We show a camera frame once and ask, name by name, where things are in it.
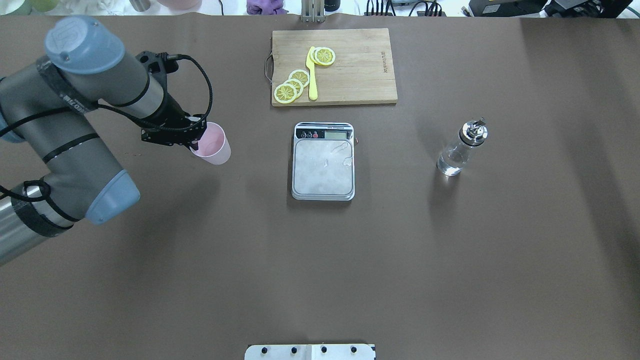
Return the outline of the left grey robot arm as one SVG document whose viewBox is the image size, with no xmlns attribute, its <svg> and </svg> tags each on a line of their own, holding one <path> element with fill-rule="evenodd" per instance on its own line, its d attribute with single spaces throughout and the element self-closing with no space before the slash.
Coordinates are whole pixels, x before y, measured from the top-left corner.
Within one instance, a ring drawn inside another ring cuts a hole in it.
<svg viewBox="0 0 640 360">
<path fill-rule="evenodd" d="M 190 114 L 169 94 L 167 75 L 186 54 L 132 55 L 98 19 L 66 16 L 44 40 L 34 64 L 1 78 L 1 138 L 28 143 L 49 173 L 1 189 L 1 264 L 87 219 L 103 224 L 141 194 L 126 169 L 89 123 L 105 109 L 141 130 L 141 140 L 196 150 L 213 105 Z"/>
</svg>

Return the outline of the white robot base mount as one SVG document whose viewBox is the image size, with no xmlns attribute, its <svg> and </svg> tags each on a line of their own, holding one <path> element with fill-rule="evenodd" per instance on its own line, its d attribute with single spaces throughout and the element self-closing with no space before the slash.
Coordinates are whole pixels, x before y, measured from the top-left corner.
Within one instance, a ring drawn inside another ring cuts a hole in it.
<svg viewBox="0 0 640 360">
<path fill-rule="evenodd" d="M 375 360 L 374 344 L 254 344 L 247 347 L 245 360 Z"/>
</svg>

